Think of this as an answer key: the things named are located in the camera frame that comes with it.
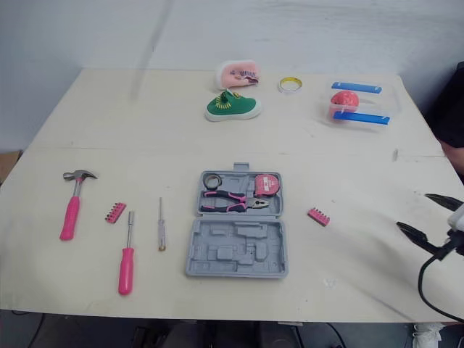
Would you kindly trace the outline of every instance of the clear plastic container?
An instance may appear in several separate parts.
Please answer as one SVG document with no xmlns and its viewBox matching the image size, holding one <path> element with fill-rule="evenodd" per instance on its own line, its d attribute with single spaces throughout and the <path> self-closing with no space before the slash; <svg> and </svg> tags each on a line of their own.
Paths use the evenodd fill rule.
<svg viewBox="0 0 464 348">
<path fill-rule="evenodd" d="M 399 111 L 394 89 L 386 84 L 333 81 L 328 85 L 328 116 L 337 123 L 388 125 Z"/>
</svg>

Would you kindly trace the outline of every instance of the pink ball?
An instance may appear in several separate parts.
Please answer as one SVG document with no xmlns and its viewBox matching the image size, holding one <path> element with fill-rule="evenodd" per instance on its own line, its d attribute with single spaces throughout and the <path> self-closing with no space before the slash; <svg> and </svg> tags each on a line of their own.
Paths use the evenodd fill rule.
<svg viewBox="0 0 464 348">
<path fill-rule="evenodd" d="M 331 103 L 329 113 L 333 117 L 336 111 L 356 112 L 360 99 L 353 91 L 340 91 L 332 97 Z M 343 107 L 336 107 L 333 104 L 343 105 Z"/>
</svg>

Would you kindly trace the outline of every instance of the green shoe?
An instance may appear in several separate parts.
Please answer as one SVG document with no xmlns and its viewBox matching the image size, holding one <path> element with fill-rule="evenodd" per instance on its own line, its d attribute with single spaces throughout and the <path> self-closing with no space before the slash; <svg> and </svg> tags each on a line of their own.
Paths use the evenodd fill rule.
<svg viewBox="0 0 464 348">
<path fill-rule="evenodd" d="M 226 89 L 206 106 L 205 116 L 210 121 L 248 120 L 260 112 L 259 100 L 244 98 Z"/>
</svg>

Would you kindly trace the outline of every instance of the person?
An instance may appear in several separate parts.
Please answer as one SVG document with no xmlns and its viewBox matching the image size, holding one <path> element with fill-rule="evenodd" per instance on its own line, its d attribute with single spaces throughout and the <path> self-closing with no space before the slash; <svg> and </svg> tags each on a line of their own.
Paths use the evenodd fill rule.
<svg viewBox="0 0 464 348">
<path fill-rule="evenodd" d="M 457 65 L 425 119 L 464 183 L 464 62 Z"/>
</svg>

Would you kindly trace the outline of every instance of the blue plastic bar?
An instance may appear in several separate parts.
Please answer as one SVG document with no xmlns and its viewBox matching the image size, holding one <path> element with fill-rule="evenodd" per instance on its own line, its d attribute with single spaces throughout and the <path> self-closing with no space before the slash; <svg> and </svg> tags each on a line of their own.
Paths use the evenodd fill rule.
<svg viewBox="0 0 464 348">
<path fill-rule="evenodd" d="M 348 121 L 359 121 L 368 123 L 378 123 L 379 125 L 388 125 L 390 117 L 369 115 L 369 114 L 357 114 L 356 112 L 341 112 L 335 111 L 333 118 L 336 120 L 348 120 Z"/>
<path fill-rule="evenodd" d="M 332 85 L 332 88 L 346 89 L 348 91 L 375 93 L 375 94 L 380 94 L 380 92 L 382 92 L 382 87 L 379 87 L 379 86 L 360 85 L 358 83 L 347 83 L 347 82 L 334 82 Z"/>
</svg>

